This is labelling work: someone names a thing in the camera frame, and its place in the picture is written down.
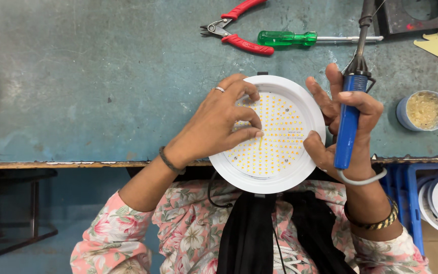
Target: bracelet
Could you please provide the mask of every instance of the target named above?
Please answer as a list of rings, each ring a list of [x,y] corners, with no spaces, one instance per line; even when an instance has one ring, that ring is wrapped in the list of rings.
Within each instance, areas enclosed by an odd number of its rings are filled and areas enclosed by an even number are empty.
[[[389,225],[391,225],[398,216],[398,205],[395,201],[393,201],[390,196],[386,196],[388,197],[388,200],[390,201],[391,204],[391,212],[390,215],[383,221],[380,221],[379,223],[375,223],[375,224],[362,224],[360,222],[357,222],[355,220],[353,220],[351,218],[351,216],[348,213],[348,204],[344,204],[344,214],[346,216],[346,218],[348,218],[348,220],[351,222],[351,224],[360,227],[360,228],[364,228],[367,230],[376,230],[376,229],[382,229],[385,228]]]
[[[164,149],[164,148],[165,148],[165,147],[162,146],[162,147],[160,147],[160,149],[159,149],[159,154],[160,154],[161,160],[162,160],[162,161],[165,163],[165,165],[167,165],[167,167],[168,167],[169,169],[171,169],[173,172],[177,173],[178,175],[184,175],[185,172],[186,172],[186,168],[184,168],[184,169],[182,169],[182,170],[179,170],[178,168],[174,167],[174,166],[172,165],[172,163],[170,163],[170,161],[168,161],[167,157],[165,157],[165,153],[163,152],[163,149]]]

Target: finger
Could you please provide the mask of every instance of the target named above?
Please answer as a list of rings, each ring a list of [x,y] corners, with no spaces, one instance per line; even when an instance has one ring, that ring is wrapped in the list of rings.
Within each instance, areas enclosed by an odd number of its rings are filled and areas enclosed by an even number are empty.
[[[339,102],[359,109],[358,132],[361,133],[369,134],[383,113],[383,104],[362,91],[341,92]]]
[[[226,138],[226,143],[230,148],[233,148],[246,140],[252,138],[260,138],[262,136],[263,132],[261,132],[261,129],[258,129],[256,127],[242,128],[231,133]]]
[[[337,111],[332,105],[332,100],[327,95],[320,85],[311,76],[305,80],[307,89],[312,93],[315,102],[319,105],[320,110],[328,119],[325,121],[327,124],[332,122],[332,119],[337,116]]]
[[[378,115],[383,113],[383,104],[376,101],[369,94],[362,91],[344,91],[339,93],[339,102],[359,109],[365,115]]]
[[[228,77],[222,79],[222,81],[219,82],[219,84],[217,84],[217,86],[218,86],[218,87],[221,87],[221,88],[224,89],[224,90],[226,90],[226,89],[227,89],[232,83],[234,83],[235,81],[237,81],[237,80],[243,80],[243,79],[245,79],[245,78],[247,78],[246,75],[241,74],[241,73],[236,73],[236,74],[233,74],[233,75],[231,75],[231,76],[228,76]],[[222,91],[220,91],[220,90],[218,90],[218,89],[216,89],[216,88],[213,88],[213,89],[211,89],[210,93],[218,93],[218,94],[221,94]]]
[[[229,85],[225,93],[225,96],[231,98],[232,101],[238,100],[245,93],[250,96],[251,100],[259,100],[258,89],[256,89],[256,86],[244,80],[234,81],[231,85]]]
[[[325,76],[327,80],[329,80],[329,83],[331,83],[332,100],[337,101],[337,95],[339,92],[342,92],[344,82],[343,75],[337,68],[337,64],[330,63],[327,65],[325,68]]]
[[[251,126],[261,130],[261,120],[252,108],[235,107],[234,115],[236,121],[248,121]]]
[[[304,147],[308,155],[312,158],[315,165],[320,169],[326,170],[329,166],[332,165],[330,164],[331,154],[325,148],[320,138],[320,135],[317,132],[311,130],[308,133],[308,137],[304,141]]]
[[[332,135],[337,135],[339,133],[339,123],[341,121],[341,117],[337,116],[336,119],[334,119],[334,121],[332,121],[332,123],[329,125],[329,132]]]

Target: black scarf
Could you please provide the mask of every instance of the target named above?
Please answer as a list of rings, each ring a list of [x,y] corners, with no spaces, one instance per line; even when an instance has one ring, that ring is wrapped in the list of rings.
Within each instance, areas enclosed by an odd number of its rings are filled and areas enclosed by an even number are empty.
[[[222,232],[217,274],[271,274],[273,241],[271,213],[276,194],[264,197],[244,192],[236,201]],[[312,191],[289,192],[283,200],[290,203],[291,217],[301,246],[312,258],[320,274],[354,274],[344,261],[344,253],[332,242],[336,216]]]

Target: soldering iron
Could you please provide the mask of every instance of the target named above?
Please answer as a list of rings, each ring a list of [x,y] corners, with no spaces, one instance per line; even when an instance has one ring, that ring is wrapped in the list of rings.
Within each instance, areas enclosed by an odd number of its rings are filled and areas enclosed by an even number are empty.
[[[369,72],[368,65],[363,56],[368,28],[373,22],[374,7],[374,0],[364,0],[362,4],[362,13],[359,19],[360,32],[358,49],[344,71],[343,91],[362,91],[367,93],[376,83],[376,80],[371,77],[371,72]],[[349,180],[344,176],[343,171],[349,167],[351,161],[352,148],[358,129],[358,119],[359,110],[356,107],[341,104],[341,120],[339,133],[337,135],[334,167],[337,169],[339,177],[345,183],[365,185],[384,177],[386,175],[386,169],[383,168],[380,174],[363,181]]]

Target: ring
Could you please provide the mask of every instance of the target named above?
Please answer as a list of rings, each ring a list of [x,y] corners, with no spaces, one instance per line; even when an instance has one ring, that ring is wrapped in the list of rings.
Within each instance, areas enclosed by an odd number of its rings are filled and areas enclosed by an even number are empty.
[[[218,89],[218,90],[220,90],[222,92],[225,92],[225,90],[223,88],[221,88],[221,87],[215,87],[214,89]]]

